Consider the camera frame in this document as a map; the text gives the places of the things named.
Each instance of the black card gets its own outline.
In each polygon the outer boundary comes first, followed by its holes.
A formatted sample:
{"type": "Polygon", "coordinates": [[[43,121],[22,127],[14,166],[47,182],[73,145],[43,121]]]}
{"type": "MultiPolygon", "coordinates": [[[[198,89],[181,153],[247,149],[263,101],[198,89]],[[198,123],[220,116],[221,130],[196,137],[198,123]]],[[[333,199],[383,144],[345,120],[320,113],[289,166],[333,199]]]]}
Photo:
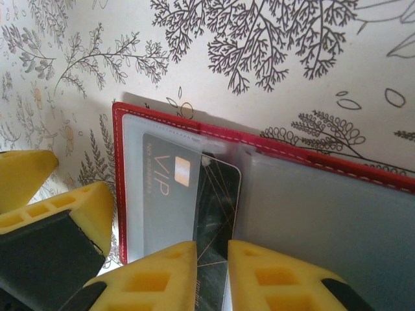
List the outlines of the black card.
{"type": "Polygon", "coordinates": [[[143,136],[143,155],[145,255],[195,240],[195,310],[221,311],[240,171],[150,134],[143,136]]]}

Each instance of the card chip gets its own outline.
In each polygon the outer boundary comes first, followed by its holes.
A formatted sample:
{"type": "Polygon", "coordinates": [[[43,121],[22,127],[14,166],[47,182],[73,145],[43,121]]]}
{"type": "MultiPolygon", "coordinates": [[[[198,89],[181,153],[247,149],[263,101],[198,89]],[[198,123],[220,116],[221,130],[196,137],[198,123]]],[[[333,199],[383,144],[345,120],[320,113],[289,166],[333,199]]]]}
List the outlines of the card chip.
{"type": "Polygon", "coordinates": [[[174,166],[174,180],[185,187],[189,186],[190,182],[190,162],[181,157],[176,157],[176,164],[174,166]]]}

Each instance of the red leather cover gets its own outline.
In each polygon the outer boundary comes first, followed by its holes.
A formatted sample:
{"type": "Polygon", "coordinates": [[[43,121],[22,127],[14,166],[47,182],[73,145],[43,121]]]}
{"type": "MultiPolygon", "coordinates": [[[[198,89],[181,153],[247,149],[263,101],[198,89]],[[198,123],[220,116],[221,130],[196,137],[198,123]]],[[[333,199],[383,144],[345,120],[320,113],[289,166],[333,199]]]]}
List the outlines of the red leather cover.
{"type": "Polygon", "coordinates": [[[415,179],[385,172],[377,168],[368,167],[351,161],[331,157],[330,155],[318,154],[304,150],[279,141],[259,137],[249,133],[239,132],[228,128],[222,128],[212,124],[201,123],[185,118],[169,115],[147,108],[140,108],[124,102],[116,102],[112,107],[113,130],[115,140],[115,173],[117,184],[117,207],[119,219],[119,245],[120,259],[123,264],[127,263],[126,249],[126,205],[125,205],[125,173],[123,154],[123,115],[131,114],[142,118],[160,122],[175,128],[201,135],[217,137],[236,143],[244,143],[255,146],[258,150],[268,156],[295,161],[309,167],[319,168],[351,178],[362,179],[385,187],[415,193],[415,179]]]}

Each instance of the yellow foam grip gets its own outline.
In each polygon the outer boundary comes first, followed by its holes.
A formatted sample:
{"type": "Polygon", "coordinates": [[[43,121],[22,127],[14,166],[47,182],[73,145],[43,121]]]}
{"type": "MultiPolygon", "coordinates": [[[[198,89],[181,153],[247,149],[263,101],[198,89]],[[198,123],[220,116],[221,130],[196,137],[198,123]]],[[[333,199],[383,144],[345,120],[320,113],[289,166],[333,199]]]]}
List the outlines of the yellow foam grip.
{"type": "Polygon", "coordinates": [[[73,221],[107,256],[111,246],[113,204],[111,191],[98,181],[0,214],[0,235],[69,209],[73,221]]]}
{"type": "Polygon", "coordinates": [[[182,242],[96,277],[107,288],[89,311],[192,311],[196,243],[182,242]]]}
{"type": "Polygon", "coordinates": [[[234,311],[346,311],[320,280],[344,281],[318,266],[238,240],[228,263],[234,311]]]}
{"type": "Polygon", "coordinates": [[[58,159],[48,150],[1,153],[0,214],[28,204],[57,166],[58,159]]]}

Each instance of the botanical wallpaper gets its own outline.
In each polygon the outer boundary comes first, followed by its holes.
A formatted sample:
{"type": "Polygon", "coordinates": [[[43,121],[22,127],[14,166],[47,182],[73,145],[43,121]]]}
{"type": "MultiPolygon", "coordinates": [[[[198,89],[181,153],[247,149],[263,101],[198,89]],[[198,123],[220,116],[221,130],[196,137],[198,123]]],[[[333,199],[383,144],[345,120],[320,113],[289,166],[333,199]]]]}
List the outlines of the botanical wallpaper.
{"type": "Polygon", "coordinates": [[[0,150],[60,161],[34,201],[115,192],[114,100],[415,176],[415,0],[0,0],[0,26],[0,150]]]}

